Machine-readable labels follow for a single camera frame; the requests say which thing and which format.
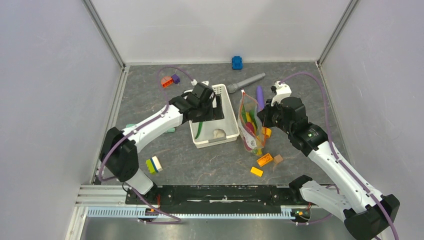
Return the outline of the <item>mint green toy microphone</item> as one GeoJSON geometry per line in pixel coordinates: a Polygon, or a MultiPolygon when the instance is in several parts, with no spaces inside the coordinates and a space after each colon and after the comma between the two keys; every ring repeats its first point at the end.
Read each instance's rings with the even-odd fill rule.
{"type": "MultiPolygon", "coordinates": [[[[136,124],[127,124],[125,127],[126,128],[131,128],[131,127],[133,127],[133,126],[135,126],[136,124]]],[[[173,127],[173,128],[169,128],[165,133],[174,133],[176,131],[176,128],[175,127],[173,127]]]]}

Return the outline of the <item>dark green cucumber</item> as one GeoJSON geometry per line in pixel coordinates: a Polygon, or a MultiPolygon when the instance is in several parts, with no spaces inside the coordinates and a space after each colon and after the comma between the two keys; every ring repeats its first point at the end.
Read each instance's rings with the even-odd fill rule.
{"type": "Polygon", "coordinates": [[[254,109],[251,109],[249,112],[249,117],[251,119],[251,122],[257,126],[257,122],[256,122],[256,111],[254,109]]]}

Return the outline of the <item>purple small block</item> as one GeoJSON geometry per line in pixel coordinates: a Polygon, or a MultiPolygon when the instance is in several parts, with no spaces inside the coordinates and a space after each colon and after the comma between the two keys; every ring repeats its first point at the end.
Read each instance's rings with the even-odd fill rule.
{"type": "Polygon", "coordinates": [[[171,76],[171,79],[173,81],[174,84],[179,84],[180,83],[180,77],[177,74],[173,74],[171,76]]]}

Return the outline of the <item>brown wooden cube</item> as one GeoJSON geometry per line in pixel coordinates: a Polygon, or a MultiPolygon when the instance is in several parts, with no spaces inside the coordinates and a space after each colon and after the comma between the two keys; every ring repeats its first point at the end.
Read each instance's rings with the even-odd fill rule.
{"type": "Polygon", "coordinates": [[[283,157],[282,157],[280,154],[278,154],[278,155],[274,156],[274,158],[273,158],[273,162],[274,162],[275,164],[279,164],[279,163],[281,163],[283,160],[284,160],[284,159],[283,159],[283,157]]]}

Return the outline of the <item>green chili pepper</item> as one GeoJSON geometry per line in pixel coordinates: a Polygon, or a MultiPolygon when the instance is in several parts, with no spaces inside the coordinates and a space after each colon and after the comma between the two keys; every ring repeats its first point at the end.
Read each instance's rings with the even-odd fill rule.
{"type": "Polygon", "coordinates": [[[240,109],[240,116],[241,116],[241,118],[243,119],[243,123],[244,123],[244,124],[246,124],[248,121],[247,121],[247,116],[246,116],[245,107],[244,107],[244,105],[243,105],[243,104],[241,105],[241,109],[240,109]]]}

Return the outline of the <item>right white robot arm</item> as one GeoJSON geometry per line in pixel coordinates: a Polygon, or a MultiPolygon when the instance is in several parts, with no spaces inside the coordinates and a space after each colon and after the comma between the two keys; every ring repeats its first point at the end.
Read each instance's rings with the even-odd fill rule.
{"type": "Polygon", "coordinates": [[[394,220],[400,207],[392,194],[383,195],[366,181],[340,154],[330,136],[309,122],[302,100],[291,95],[290,87],[276,82],[274,97],[257,116],[267,128],[287,134],[294,148],[317,164],[341,190],[336,193],[311,177],[302,175],[289,184],[289,199],[295,204],[315,204],[344,223],[356,240],[371,240],[387,228],[399,238],[394,220]]]}

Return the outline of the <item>clear zip top bag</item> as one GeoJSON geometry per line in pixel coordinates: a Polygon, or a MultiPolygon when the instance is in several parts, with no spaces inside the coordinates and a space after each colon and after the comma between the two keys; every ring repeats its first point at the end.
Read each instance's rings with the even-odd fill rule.
{"type": "Polygon", "coordinates": [[[240,92],[241,100],[238,108],[237,126],[242,143],[247,152],[260,157],[263,155],[266,136],[263,133],[262,121],[257,116],[259,104],[243,89],[240,92]]]}

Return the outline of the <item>red sweet potato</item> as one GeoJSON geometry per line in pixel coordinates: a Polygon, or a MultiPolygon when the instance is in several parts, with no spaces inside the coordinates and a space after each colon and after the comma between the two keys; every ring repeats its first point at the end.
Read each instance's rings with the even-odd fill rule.
{"type": "Polygon", "coordinates": [[[254,136],[256,135],[256,128],[251,122],[247,122],[246,127],[254,136]]]}

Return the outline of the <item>purple toy microphone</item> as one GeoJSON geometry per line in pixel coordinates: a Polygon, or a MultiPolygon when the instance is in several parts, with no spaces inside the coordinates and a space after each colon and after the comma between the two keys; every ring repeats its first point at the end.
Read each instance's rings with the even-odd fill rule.
{"type": "Polygon", "coordinates": [[[264,92],[260,85],[256,87],[256,100],[258,103],[257,111],[260,112],[265,107],[264,92]]]}

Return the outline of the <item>white perforated plastic basket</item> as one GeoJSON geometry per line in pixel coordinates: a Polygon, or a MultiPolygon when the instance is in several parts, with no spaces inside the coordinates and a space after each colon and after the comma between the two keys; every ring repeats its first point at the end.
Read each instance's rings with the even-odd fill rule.
{"type": "Polygon", "coordinates": [[[240,135],[237,118],[233,110],[229,93],[224,84],[212,86],[214,92],[221,96],[223,119],[206,121],[199,129],[199,123],[189,122],[192,142],[198,149],[235,141],[240,135]]]}

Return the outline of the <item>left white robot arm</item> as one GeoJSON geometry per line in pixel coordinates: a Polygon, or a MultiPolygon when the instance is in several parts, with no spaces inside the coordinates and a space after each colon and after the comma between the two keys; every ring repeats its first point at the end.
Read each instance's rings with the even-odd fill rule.
{"type": "Polygon", "coordinates": [[[157,198],[154,182],[140,169],[139,152],[168,129],[186,122],[208,122],[224,118],[222,97],[212,87],[198,82],[192,90],[167,100],[165,106],[145,120],[119,130],[112,127],[106,132],[99,160],[98,179],[105,182],[107,168],[112,178],[126,183],[145,204],[157,198]]]}

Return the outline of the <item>yellow banana bunch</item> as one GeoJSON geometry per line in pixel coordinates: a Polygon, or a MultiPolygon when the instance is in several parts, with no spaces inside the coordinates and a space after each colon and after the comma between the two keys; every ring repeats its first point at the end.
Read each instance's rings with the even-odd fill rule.
{"type": "MultiPolygon", "coordinates": [[[[250,118],[248,112],[246,112],[246,118],[247,118],[247,122],[251,122],[251,118],[250,118]]],[[[262,155],[262,149],[259,147],[259,144],[258,144],[257,126],[255,126],[255,130],[256,130],[255,131],[255,135],[253,135],[248,130],[248,128],[246,127],[246,124],[243,125],[243,130],[244,130],[244,134],[243,135],[244,135],[244,142],[245,142],[246,149],[249,152],[251,152],[252,154],[256,155],[256,156],[261,156],[262,155]]]]}

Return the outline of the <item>green blue white block stack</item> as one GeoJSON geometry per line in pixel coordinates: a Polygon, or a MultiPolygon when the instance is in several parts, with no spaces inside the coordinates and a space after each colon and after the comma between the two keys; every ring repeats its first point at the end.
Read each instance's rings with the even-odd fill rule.
{"type": "Polygon", "coordinates": [[[150,174],[155,175],[163,170],[162,165],[157,156],[153,156],[145,161],[150,174]]]}

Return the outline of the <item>yellow flat brick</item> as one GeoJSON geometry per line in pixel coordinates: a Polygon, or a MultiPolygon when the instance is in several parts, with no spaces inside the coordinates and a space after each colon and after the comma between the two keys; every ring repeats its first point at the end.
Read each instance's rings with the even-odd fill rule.
{"type": "Polygon", "coordinates": [[[254,167],[254,166],[250,169],[250,172],[251,172],[253,175],[258,176],[258,177],[262,177],[262,176],[263,176],[263,174],[264,174],[264,172],[263,172],[261,169],[256,168],[256,167],[254,167]]]}

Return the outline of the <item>white garlic bulb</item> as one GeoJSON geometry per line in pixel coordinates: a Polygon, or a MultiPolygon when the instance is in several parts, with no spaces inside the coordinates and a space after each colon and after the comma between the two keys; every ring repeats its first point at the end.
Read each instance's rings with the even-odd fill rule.
{"type": "Polygon", "coordinates": [[[217,128],[213,130],[213,138],[219,139],[219,138],[226,138],[226,132],[223,129],[217,128]]]}

